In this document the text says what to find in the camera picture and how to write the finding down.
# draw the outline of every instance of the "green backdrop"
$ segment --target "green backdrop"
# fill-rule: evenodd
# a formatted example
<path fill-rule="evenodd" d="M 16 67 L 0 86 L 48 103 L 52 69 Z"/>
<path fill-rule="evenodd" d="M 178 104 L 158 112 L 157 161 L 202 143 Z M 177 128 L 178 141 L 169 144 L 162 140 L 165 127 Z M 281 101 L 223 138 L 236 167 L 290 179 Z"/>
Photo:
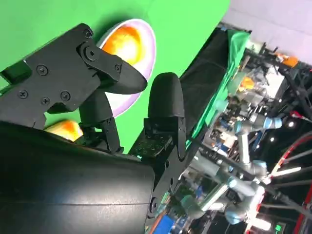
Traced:
<path fill-rule="evenodd" d="M 121 145 L 127 152 L 142 130 L 154 77 L 162 72 L 180 76 L 228 5 L 229 0 L 2 0 L 0 71 L 78 23 L 88 24 L 98 40 L 117 22 L 144 19 L 155 32 L 156 63 L 147 89 L 116 119 Z M 5 85 L 0 79 L 0 87 Z M 79 122 L 79 114 L 47 115 L 46 125 L 62 119 Z"/>

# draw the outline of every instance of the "screw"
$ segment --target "screw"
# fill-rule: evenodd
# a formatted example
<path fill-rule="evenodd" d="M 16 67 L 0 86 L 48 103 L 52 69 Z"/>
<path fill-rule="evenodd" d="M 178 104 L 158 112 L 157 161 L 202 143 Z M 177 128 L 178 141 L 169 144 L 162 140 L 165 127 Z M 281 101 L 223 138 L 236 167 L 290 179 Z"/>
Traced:
<path fill-rule="evenodd" d="M 95 61 L 98 59 L 97 48 L 92 48 L 88 46 L 84 49 L 84 55 L 87 57 L 89 61 Z"/>
<path fill-rule="evenodd" d="M 45 105 L 45 106 L 49 105 L 50 104 L 50 99 L 48 97 L 41 98 L 41 104 Z"/>
<path fill-rule="evenodd" d="M 150 203 L 150 212 L 154 213 L 157 209 L 157 198 L 153 197 Z"/>
<path fill-rule="evenodd" d="M 61 94 L 60 94 L 60 98 L 61 98 L 63 101 L 69 101 L 69 100 L 70 100 L 70 94 L 69 94 L 67 91 L 63 91 L 63 92 L 61 92 Z"/>
<path fill-rule="evenodd" d="M 84 30 L 83 34 L 86 38 L 90 38 L 92 36 L 92 33 L 88 29 Z"/>
<path fill-rule="evenodd" d="M 120 66 L 118 64 L 115 65 L 115 70 L 118 72 L 120 71 Z"/>
<path fill-rule="evenodd" d="M 19 98 L 21 98 L 21 99 L 26 99 L 26 98 L 28 97 L 28 93 L 27 93 L 26 90 L 20 90 L 18 96 L 19 96 Z"/>
<path fill-rule="evenodd" d="M 45 76 L 48 74 L 48 69 L 43 65 L 39 65 L 37 66 L 37 73 L 41 76 Z"/>

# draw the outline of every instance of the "white wall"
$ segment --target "white wall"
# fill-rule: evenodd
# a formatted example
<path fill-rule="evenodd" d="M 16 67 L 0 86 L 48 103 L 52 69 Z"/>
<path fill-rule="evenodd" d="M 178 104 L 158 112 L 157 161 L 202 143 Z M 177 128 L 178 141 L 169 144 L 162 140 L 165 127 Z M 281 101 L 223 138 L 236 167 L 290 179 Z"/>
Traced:
<path fill-rule="evenodd" d="M 232 0 L 222 21 L 312 64 L 312 0 Z"/>

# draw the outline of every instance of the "green cloth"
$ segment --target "green cloth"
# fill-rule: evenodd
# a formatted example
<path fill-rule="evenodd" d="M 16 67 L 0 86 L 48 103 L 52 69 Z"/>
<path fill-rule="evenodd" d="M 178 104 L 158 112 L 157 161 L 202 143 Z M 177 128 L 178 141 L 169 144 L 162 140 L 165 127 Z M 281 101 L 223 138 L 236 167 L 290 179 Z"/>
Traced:
<path fill-rule="evenodd" d="M 98 40 L 120 21 L 141 18 L 156 35 L 157 55 L 147 89 L 135 105 L 116 118 L 120 143 L 128 152 L 143 128 L 155 76 L 187 69 L 228 9 L 229 0 L 2 0 L 0 71 L 77 24 L 88 24 Z M 6 82 L 0 79 L 0 88 Z M 80 121 L 78 111 L 47 115 L 47 125 Z"/>
<path fill-rule="evenodd" d="M 213 119 L 213 117 L 216 116 L 216 109 L 214 107 L 215 102 L 217 100 L 225 100 L 227 98 L 228 91 L 226 85 L 237 71 L 239 63 L 244 54 L 245 45 L 246 42 L 248 41 L 249 34 L 245 32 L 228 30 L 228 38 L 229 38 L 229 58 L 227 72 L 223 77 L 223 80 L 218 88 L 218 91 L 211 98 L 198 124 L 195 126 L 192 133 L 192 138 L 197 137 L 204 123 L 209 124 L 210 121 Z M 188 140 L 186 142 L 186 148 L 188 148 L 190 145 L 191 142 Z"/>

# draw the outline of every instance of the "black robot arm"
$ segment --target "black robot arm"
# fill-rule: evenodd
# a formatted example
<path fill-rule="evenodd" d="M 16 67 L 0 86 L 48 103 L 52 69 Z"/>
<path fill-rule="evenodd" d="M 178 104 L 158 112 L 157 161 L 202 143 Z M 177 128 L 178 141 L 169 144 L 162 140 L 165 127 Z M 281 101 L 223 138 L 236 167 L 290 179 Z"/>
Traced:
<path fill-rule="evenodd" d="M 155 78 L 144 129 L 125 155 L 105 92 L 137 93 L 147 82 L 92 34 L 80 24 L 1 72 L 9 82 L 0 96 L 2 234 L 144 233 L 184 170 L 178 77 Z M 77 108 L 76 142 L 42 131 L 45 112 Z"/>

